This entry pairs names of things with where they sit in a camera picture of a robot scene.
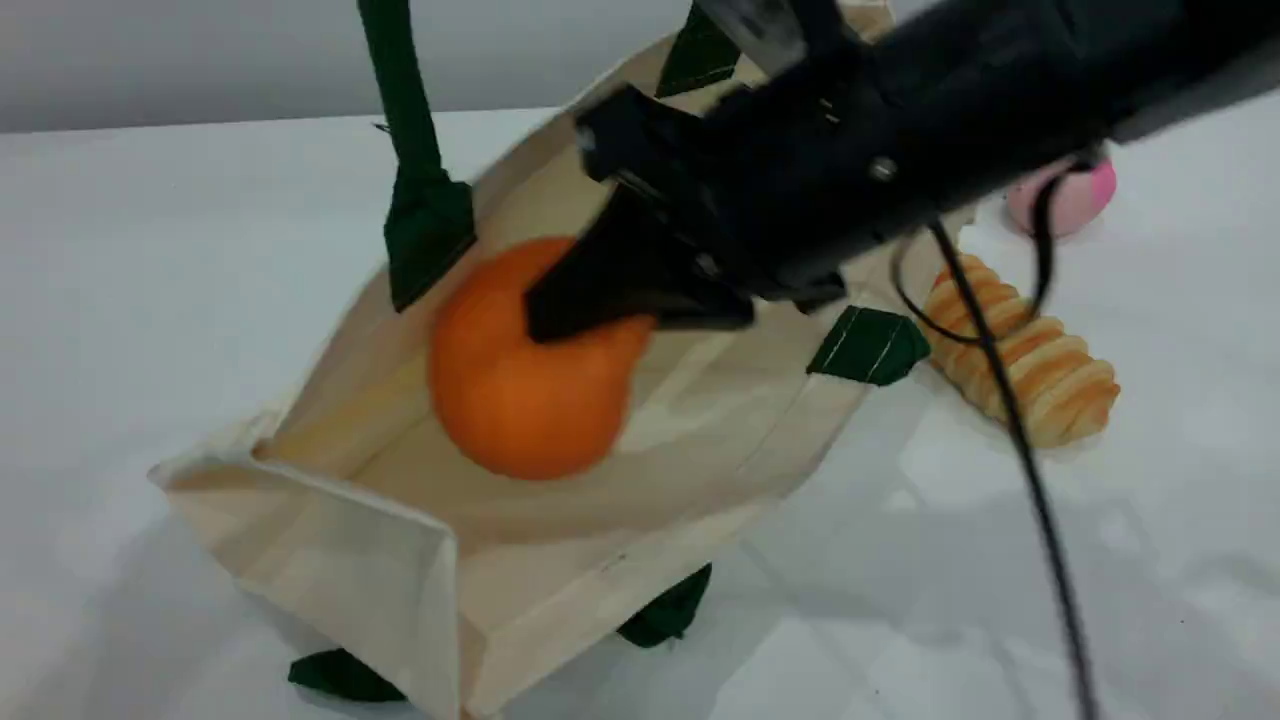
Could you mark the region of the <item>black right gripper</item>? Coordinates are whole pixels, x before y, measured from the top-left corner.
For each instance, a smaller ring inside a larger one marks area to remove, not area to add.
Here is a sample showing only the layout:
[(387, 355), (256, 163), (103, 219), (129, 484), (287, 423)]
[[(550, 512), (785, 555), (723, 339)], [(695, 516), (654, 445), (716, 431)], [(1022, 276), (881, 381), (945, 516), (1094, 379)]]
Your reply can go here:
[(884, 59), (804, 61), (703, 115), (632, 85), (577, 114), (582, 165), (616, 187), (525, 295), (529, 336), (650, 316), (741, 331), (755, 299), (841, 299), (838, 266), (940, 214), (965, 83)]

